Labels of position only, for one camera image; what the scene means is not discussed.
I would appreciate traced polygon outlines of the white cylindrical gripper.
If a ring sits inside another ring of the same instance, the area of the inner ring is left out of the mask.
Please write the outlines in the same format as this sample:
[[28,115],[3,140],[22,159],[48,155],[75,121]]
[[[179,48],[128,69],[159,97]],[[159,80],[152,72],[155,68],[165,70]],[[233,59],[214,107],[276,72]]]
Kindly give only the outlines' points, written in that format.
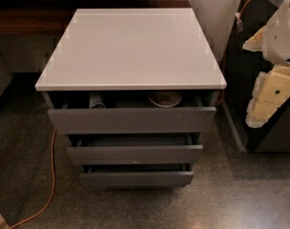
[[265,60],[275,64],[269,73],[259,73],[246,110],[246,124],[260,128],[290,97],[290,0],[284,0],[266,27],[246,40],[242,48],[262,52]]

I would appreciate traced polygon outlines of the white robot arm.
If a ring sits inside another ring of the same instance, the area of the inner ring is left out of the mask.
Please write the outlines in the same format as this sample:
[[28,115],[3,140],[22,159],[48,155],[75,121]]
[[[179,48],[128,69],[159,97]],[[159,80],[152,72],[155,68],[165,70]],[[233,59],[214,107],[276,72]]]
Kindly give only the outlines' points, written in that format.
[[271,71],[260,72],[256,78],[246,111],[246,124],[260,128],[290,97],[290,0],[284,0],[242,48],[262,52],[263,58],[273,64]]

